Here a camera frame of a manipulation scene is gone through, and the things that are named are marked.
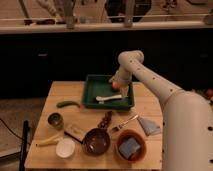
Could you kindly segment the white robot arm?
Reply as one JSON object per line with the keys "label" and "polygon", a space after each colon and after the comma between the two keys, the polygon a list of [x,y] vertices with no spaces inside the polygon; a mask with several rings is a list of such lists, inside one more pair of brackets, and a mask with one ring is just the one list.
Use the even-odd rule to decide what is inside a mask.
{"label": "white robot arm", "polygon": [[124,87],[135,76],[159,99],[162,171],[213,171],[213,110],[209,103],[145,67],[143,61],[140,50],[121,52],[120,67],[112,80]]}

